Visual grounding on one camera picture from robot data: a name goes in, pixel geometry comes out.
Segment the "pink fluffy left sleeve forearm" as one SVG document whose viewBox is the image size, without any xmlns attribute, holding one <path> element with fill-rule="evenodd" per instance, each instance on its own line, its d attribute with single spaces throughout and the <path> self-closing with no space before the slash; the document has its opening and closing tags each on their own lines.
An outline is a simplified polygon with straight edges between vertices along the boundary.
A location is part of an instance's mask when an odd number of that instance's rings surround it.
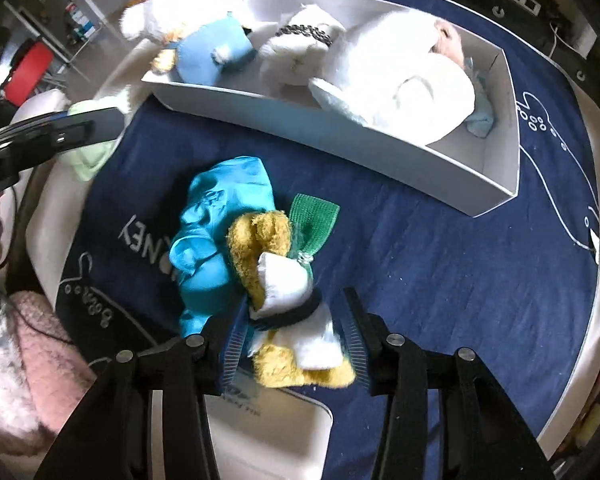
<svg viewBox="0 0 600 480">
<path fill-rule="evenodd" d="M 0 313 L 0 460 L 34 477 L 95 374 L 47 299 L 17 292 Z"/>
</svg>

